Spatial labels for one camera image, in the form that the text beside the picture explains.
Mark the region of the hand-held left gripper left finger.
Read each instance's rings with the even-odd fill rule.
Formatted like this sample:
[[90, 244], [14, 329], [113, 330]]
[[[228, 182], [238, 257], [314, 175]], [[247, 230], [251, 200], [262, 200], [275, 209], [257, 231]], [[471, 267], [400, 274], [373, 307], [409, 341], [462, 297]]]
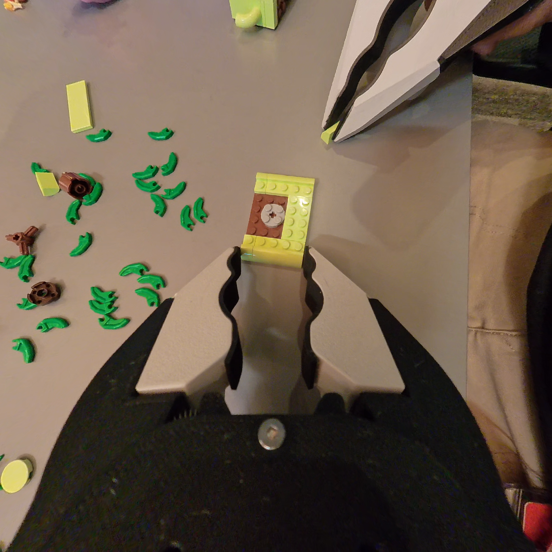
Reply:
[[231, 311], [238, 302], [239, 247], [229, 248], [176, 293], [136, 385], [139, 394], [235, 390], [242, 349]]

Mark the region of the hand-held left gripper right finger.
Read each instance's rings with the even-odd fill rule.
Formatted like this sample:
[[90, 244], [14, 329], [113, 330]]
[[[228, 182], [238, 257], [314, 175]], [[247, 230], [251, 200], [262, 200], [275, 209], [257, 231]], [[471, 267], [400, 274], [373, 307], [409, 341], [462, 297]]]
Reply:
[[302, 376], [321, 395], [353, 401], [363, 391], [405, 389], [389, 346], [362, 289], [314, 248], [307, 248], [303, 272], [306, 304]]

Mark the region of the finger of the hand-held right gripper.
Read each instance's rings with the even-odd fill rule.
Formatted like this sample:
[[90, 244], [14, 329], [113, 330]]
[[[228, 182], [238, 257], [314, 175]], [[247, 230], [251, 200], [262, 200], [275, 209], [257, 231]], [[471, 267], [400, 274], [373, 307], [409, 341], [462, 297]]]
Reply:
[[425, 1], [357, 1], [328, 96], [323, 128], [343, 120], [387, 57], [422, 25]]
[[334, 141], [359, 133], [430, 84], [440, 73], [439, 57], [489, 1], [435, 1], [418, 31], [390, 54], [371, 86], [353, 102]]

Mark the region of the long lime curved brick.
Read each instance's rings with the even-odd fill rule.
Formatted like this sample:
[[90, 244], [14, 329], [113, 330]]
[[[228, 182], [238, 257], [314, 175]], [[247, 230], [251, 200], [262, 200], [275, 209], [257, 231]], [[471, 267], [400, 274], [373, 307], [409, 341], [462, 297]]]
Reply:
[[280, 196], [311, 197], [315, 179], [286, 175], [266, 174], [266, 192]]
[[304, 248], [304, 243], [300, 241], [256, 236], [252, 260], [269, 265], [301, 268]]

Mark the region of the brown studded plate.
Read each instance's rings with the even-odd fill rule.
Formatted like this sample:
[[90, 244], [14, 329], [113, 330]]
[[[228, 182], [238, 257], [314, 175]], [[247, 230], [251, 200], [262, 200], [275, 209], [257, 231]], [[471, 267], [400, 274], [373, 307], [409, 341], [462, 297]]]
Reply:
[[276, 239], [281, 238], [281, 233], [283, 229], [283, 224], [278, 226], [275, 229], [267, 228], [260, 219], [260, 212], [266, 204], [276, 203], [284, 207], [286, 211], [288, 198], [285, 196], [276, 196], [276, 195], [266, 195], [266, 194], [255, 194], [253, 198], [251, 213], [249, 222], [247, 224], [247, 234], [261, 236], [261, 237], [272, 237]]

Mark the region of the lime slope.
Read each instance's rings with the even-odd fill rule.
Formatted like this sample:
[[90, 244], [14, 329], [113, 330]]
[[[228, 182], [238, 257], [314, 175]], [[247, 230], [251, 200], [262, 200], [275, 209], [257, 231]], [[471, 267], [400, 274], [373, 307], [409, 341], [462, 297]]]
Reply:
[[58, 180], [52, 172], [35, 172], [39, 189], [44, 197], [51, 197], [60, 191]]

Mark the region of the person's right hand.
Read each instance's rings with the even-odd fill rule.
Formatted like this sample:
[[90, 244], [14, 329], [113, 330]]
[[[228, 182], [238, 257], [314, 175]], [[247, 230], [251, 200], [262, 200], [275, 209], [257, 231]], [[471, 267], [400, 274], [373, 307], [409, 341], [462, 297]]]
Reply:
[[522, 37], [549, 22], [551, 22], [551, 1], [542, 1], [512, 23], [478, 41], [471, 49], [478, 55], [488, 56], [501, 41]]

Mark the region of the grey patterned fabric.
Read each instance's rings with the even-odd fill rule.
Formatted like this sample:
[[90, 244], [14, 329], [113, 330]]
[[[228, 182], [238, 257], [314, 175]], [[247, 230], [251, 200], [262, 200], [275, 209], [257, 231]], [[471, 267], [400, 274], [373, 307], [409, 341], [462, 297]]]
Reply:
[[473, 76], [472, 118], [551, 130], [551, 88]]

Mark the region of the large lime brick assembly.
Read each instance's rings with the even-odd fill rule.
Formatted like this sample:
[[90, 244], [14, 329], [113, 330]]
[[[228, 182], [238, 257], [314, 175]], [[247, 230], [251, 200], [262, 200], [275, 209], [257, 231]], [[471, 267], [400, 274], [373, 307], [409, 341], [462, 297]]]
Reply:
[[286, 5], [286, 1], [230, 1], [231, 16], [242, 29], [261, 26], [274, 30]]

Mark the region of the brown round holed plate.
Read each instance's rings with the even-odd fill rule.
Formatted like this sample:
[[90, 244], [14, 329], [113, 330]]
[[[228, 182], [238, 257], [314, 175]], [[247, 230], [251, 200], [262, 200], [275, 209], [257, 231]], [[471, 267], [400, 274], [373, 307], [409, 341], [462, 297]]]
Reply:
[[41, 281], [31, 287], [27, 299], [36, 306], [44, 306], [59, 300], [60, 295], [61, 291], [57, 284]]

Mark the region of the scattered green leaf pieces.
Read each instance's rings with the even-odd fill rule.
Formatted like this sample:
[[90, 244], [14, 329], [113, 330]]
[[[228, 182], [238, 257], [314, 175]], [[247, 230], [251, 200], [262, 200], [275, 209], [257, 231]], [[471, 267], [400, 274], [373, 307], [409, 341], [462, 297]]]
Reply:
[[[90, 142], [55, 124], [13, 128], [1, 141], [1, 470], [27, 458], [41, 470], [83, 388], [176, 286], [184, 250], [179, 212], [200, 195], [178, 135], [113, 129]], [[44, 197], [35, 172], [94, 181], [77, 200]], [[5, 236], [39, 228], [29, 255]], [[59, 300], [36, 306], [41, 281]]]

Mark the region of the person's dark clothing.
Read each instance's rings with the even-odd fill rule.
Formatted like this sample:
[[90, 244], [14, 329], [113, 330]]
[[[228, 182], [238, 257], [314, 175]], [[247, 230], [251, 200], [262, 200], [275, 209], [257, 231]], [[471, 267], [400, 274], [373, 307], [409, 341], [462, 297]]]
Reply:
[[542, 433], [544, 480], [551, 489], [551, 229], [529, 280], [526, 310], [528, 349]]

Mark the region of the brown round brick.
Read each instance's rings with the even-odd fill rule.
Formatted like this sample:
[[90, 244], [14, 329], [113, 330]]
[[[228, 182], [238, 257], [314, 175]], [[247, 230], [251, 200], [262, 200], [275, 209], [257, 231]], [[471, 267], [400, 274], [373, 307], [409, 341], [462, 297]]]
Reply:
[[58, 182], [60, 190], [77, 200], [83, 200], [85, 196], [91, 193], [94, 187], [93, 180], [74, 172], [62, 173]]

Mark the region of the brown three-pronged piece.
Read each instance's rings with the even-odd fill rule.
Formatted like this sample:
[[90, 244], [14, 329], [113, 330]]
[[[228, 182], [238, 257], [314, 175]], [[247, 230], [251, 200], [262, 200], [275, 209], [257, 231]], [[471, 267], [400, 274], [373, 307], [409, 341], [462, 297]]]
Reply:
[[6, 235], [7, 241], [14, 243], [18, 246], [21, 255], [29, 255], [31, 253], [31, 247], [35, 242], [35, 236], [38, 233], [39, 228], [36, 226], [30, 226], [23, 232], [16, 232]]

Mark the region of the lime round tile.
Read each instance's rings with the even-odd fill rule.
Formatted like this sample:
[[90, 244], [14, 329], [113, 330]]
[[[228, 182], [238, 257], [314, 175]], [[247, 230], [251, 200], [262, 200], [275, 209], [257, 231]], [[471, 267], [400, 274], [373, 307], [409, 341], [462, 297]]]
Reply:
[[1, 488], [6, 493], [17, 493], [31, 479], [34, 470], [31, 460], [16, 459], [9, 462], [1, 473]]

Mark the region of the small red object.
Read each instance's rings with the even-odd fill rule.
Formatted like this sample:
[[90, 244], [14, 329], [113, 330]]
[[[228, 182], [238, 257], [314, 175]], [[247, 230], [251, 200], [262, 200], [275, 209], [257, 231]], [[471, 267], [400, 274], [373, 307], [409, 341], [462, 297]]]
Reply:
[[523, 510], [523, 532], [538, 551], [551, 551], [551, 505], [526, 502]]

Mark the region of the large lime smooth tile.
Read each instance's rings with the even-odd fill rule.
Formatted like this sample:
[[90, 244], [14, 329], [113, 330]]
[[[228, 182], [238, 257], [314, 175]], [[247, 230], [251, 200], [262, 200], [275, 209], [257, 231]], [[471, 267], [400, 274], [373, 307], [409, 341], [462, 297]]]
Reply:
[[66, 85], [71, 132], [76, 134], [94, 127], [88, 87], [85, 80]]

